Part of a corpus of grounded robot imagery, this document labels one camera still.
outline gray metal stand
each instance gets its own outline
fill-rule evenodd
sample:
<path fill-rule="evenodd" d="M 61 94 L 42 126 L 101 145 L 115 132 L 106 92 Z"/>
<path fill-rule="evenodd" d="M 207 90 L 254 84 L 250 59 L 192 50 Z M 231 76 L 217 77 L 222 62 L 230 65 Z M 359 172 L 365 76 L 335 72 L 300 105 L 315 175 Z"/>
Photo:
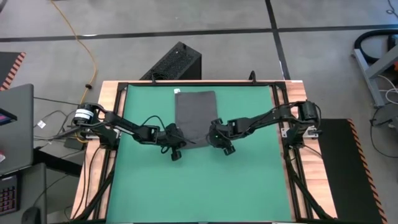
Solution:
<path fill-rule="evenodd" d="M 381 108 L 386 105 L 384 97 L 380 94 L 380 89 L 377 85 L 377 76 L 389 68 L 394 62 L 398 61 L 398 45 L 388 51 L 383 57 L 381 57 L 376 63 L 371 66 L 365 61 L 363 54 L 359 49 L 354 49 L 353 55 L 355 56 L 363 77 L 368 84 L 369 91 L 372 94 L 374 100 L 374 106 L 376 108 Z M 388 117 L 382 118 L 381 122 L 378 121 L 375 125 L 391 123 L 394 125 L 395 129 L 398 131 L 398 113 L 395 111 L 389 111 Z"/>

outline keyboard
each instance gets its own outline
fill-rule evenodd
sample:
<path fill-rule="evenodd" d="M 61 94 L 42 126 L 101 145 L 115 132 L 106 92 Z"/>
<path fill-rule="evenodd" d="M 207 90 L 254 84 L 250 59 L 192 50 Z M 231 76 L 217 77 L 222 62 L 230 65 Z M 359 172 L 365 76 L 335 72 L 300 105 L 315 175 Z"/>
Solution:
<path fill-rule="evenodd" d="M 19 210 L 18 176 L 0 177 L 0 216 Z"/>

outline wooden table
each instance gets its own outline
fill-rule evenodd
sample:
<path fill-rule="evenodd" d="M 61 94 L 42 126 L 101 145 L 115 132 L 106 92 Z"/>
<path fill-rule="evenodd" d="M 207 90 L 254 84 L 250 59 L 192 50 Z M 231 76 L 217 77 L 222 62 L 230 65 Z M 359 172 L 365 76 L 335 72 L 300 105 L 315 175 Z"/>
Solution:
<path fill-rule="evenodd" d="M 119 83 L 150 83 L 151 81 L 105 81 L 103 82 L 102 88 L 101 88 L 101 93 L 99 94 L 99 100 L 98 103 L 101 104 L 106 110 L 113 110 L 113 107 L 115 105 L 115 100 L 116 100 L 116 93 L 118 91 L 118 84 Z M 166 81 L 166 80 L 159 80 L 160 82 L 170 82 L 170 83 L 198 83 L 198 82 L 214 82 L 214 83 L 225 83 L 225 82 L 242 82 L 242 83 L 248 83 L 251 82 L 249 80 L 171 80 L 171 81 Z M 270 80 L 259 80 L 257 82 L 271 82 Z M 293 101 L 303 101 L 307 99 L 307 96 L 305 94 L 305 89 L 304 89 L 304 84 L 302 81 L 285 81 L 286 83 L 286 88 L 287 88 L 287 94 L 289 97 L 289 102 Z M 282 94 L 278 94 L 280 96 L 280 102 L 283 102 Z M 123 106 L 124 106 L 124 99 L 126 97 L 126 92 L 122 92 L 122 96 L 120 99 L 120 104 L 119 104 L 119 109 L 118 113 L 119 115 L 122 114 L 123 112 Z M 292 111 L 294 115 L 297 115 L 297 110 Z M 282 158 L 282 141 L 280 138 L 280 131 L 277 130 L 279 133 L 279 144 L 280 144 L 280 151 L 281 151 L 281 159 L 283 164 L 285 165 L 285 162 Z M 317 140 L 305 140 L 305 144 L 312 147 L 313 149 L 317 150 L 320 153 L 320 148 Z M 100 149 L 99 152 L 97 152 L 95 158 L 93 158 L 93 154 L 96 151 L 96 149 L 99 146 L 99 141 L 98 140 L 92 140 L 88 143 L 87 145 L 87 150 L 86 150 L 86 157 L 85 157 L 85 162 L 86 162 L 86 169 L 82 170 L 82 173 L 80 175 L 80 181 L 79 185 L 76 191 L 76 197 L 75 197 L 75 203 L 73 204 L 73 209 L 72 209 L 72 215 L 71 218 L 74 217 L 74 214 L 76 214 L 76 210 L 78 209 L 78 206 L 80 204 L 81 198 L 83 197 L 83 204 L 80 207 L 80 209 L 77 211 L 77 216 L 84 210 L 85 208 L 85 202 L 86 202 L 86 192 L 83 195 L 83 188 L 87 190 L 87 185 L 90 184 L 90 189 L 88 191 L 88 201 L 87 203 L 90 202 L 90 200 L 94 197 L 95 193 L 98 190 L 99 182 L 100 182 L 100 175 L 101 175 L 101 169 L 103 166 L 103 161 L 104 161 L 104 155 L 105 155 L 105 150 Z M 314 196 L 315 200 L 322 206 L 322 208 L 331 216 L 337 217 L 336 216 L 336 210 L 335 206 L 333 203 L 333 199 L 331 197 L 331 192 L 330 192 L 330 187 L 328 183 L 328 178 L 326 176 L 326 171 L 325 171 L 325 166 L 323 165 L 323 161 L 321 158 L 319 158 L 318 155 L 316 155 L 314 152 L 311 150 L 308 150 L 306 148 L 303 148 L 300 150 L 300 156 L 302 158 L 302 164 L 303 164 L 303 169 L 304 169 L 304 174 L 305 174 L 305 180 L 307 182 L 307 188 L 310 191 L 310 193 Z M 87 177 L 88 177 L 88 171 L 89 167 L 88 165 L 90 164 L 91 160 L 93 160 L 92 163 L 92 168 L 91 168 L 91 174 L 90 174 L 90 183 L 88 183 Z M 109 160 L 109 166 L 108 166 L 108 172 L 110 171 L 112 165 L 114 162 L 114 152 L 111 153 L 111 157 Z M 86 185 L 83 186 L 84 180 L 83 180 L 83 172 L 86 172 Z M 285 169 L 285 180 L 286 180 L 286 187 L 290 191 L 289 187 L 289 181 L 287 178 L 287 171 Z M 300 211 L 301 211 L 301 216 L 305 217 L 305 204 L 303 200 L 303 196 L 300 192 L 300 190 L 296 187 L 297 189 L 297 194 L 298 194 L 298 202 L 300 206 Z M 293 205 L 292 205 L 292 198 L 291 194 L 289 195 L 289 203 L 290 203 L 290 209 L 292 211 L 292 219 L 295 220 L 294 216 L 294 211 L 293 211 Z M 108 199 L 109 199 L 109 188 L 106 190 L 106 192 L 103 195 L 102 201 L 101 201 L 101 209 L 99 212 L 99 218 L 104 218 L 106 216 L 106 206 L 108 204 Z"/>

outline yellow cable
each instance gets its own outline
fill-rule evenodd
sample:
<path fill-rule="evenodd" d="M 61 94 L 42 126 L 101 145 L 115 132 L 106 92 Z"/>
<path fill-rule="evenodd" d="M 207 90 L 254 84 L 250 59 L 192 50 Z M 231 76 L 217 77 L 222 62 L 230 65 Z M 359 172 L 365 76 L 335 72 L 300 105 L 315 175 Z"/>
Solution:
<path fill-rule="evenodd" d="M 65 17 L 65 15 L 64 15 L 63 12 L 61 11 L 61 9 L 58 8 L 58 6 L 56 5 L 56 3 L 55 3 L 53 0 L 50 0 L 50 2 L 51 2 L 51 4 L 53 4 L 53 6 L 57 9 L 57 11 L 61 14 L 61 16 L 63 17 L 63 20 L 68 24 L 70 30 L 73 32 L 73 35 L 74 35 L 75 38 L 76 38 L 76 41 L 77 41 L 81 46 L 83 46 L 84 49 L 86 49 L 87 53 L 90 55 L 91 60 L 93 61 L 94 74 L 93 74 L 93 76 L 91 77 L 90 82 L 88 83 L 89 85 L 91 85 L 91 84 L 93 83 L 94 79 L 96 78 L 97 73 L 98 73 L 98 71 L 97 71 L 97 63 L 96 63 L 96 61 L 95 61 L 95 58 L 94 58 L 93 54 L 91 53 L 91 51 L 86 47 L 86 45 L 85 45 L 82 41 L 79 40 L 79 38 L 78 38 L 78 36 L 77 36 L 75 30 L 73 29 L 72 25 L 70 24 L 70 22 L 68 21 L 68 19 Z M 82 104 L 83 101 L 85 100 L 88 90 L 89 90 L 89 88 L 86 87 L 86 89 L 85 89 L 85 91 L 84 91 L 84 93 L 83 93 L 83 96 L 81 97 L 80 104 Z M 77 141 L 79 141 L 79 142 L 81 142 L 81 143 L 88 143 L 87 140 L 81 140 L 81 139 L 78 137 L 77 133 L 75 133 L 75 136 L 76 136 L 76 140 L 77 140 Z"/>

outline white cable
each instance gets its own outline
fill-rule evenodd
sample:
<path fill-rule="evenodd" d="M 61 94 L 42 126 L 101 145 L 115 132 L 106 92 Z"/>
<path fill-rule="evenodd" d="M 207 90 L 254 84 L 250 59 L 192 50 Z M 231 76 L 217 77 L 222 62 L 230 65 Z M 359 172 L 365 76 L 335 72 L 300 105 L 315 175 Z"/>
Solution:
<path fill-rule="evenodd" d="M 389 89 L 389 90 L 380 90 L 380 91 L 385 91 L 385 92 L 386 92 L 385 97 L 386 97 L 386 99 L 387 99 L 388 102 L 393 103 L 393 104 L 395 104 L 395 105 L 398 105 L 398 102 L 392 101 L 392 100 L 390 100 L 390 98 L 388 98 L 388 94 L 389 94 L 391 91 L 395 91 L 395 93 L 398 93 L 398 89 L 396 88 L 396 86 L 395 86 L 395 85 L 390 81 L 390 79 L 388 79 L 387 77 L 382 76 L 382 75 L 379 75 L 379 77 L 381 77 L 381 78 L 387 80 L 387 82 L 389 82 L 389 83 L 391 84 L 391 86 L 392 86 L 392 89 Z"/>

